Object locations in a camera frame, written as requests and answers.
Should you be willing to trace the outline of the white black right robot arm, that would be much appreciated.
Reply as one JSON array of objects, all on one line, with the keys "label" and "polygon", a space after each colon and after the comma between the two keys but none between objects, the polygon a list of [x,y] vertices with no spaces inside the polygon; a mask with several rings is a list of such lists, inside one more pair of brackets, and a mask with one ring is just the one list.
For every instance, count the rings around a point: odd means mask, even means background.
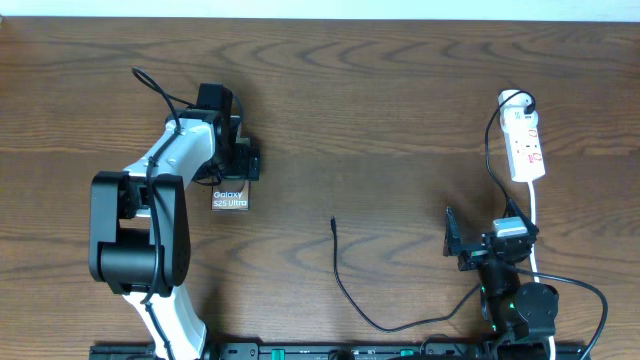
[{"label": "white black right robot arm", "polygon": [[555,335],[557,290],[540,282],[522,283],[515,265],[529,257],[539,229],[514,201],[507,216],[476,242],[465,242],[452,208],[446,209],[443,254],[458,259],[458,269],[476,271],[481,285],[483,317],[496,338],[483,343],[489,359],[545,359]]}]

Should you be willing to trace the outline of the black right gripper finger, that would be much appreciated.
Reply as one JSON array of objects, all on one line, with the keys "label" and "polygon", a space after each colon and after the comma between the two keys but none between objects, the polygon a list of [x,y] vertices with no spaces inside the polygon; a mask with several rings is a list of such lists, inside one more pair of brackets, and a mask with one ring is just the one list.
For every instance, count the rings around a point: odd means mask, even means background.
[{"label": "black right gripper finger", "polygon": [[506,200],[506,206],[503,213],[503,217],[519,218],[523,222],[524,226],[526,227],[527,233],[529,235],[537,235],[539,233],[539,228],[536,225],[534,225],[531,219],[523,213],[523,211],[519,208],[519,206],[517,205],[517,203],[514,201],[513,198],[509,198]]},{"label": "black right gripper finger", "polygon": [[458,256],[461,252],[461,236],[456,222],[454,211],[447,207],[445,211],[446,230],[443,245],[444,256]]}]

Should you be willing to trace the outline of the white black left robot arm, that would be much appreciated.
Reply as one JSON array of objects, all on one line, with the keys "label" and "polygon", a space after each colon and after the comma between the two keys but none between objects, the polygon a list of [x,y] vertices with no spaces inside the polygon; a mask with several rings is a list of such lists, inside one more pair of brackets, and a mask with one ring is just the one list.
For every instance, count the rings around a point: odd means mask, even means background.
[{"label": "white black left robot arm", "polygon": [[241,117],[187,110],[138,161],[92,180],[89,272],[122,296],[151,334],[148,345],[94,345],[92,359],[217,359],[185,279],[191,241],[185,190],[206,171],[217,180],[257,180],[260,157],[241,136]]}]

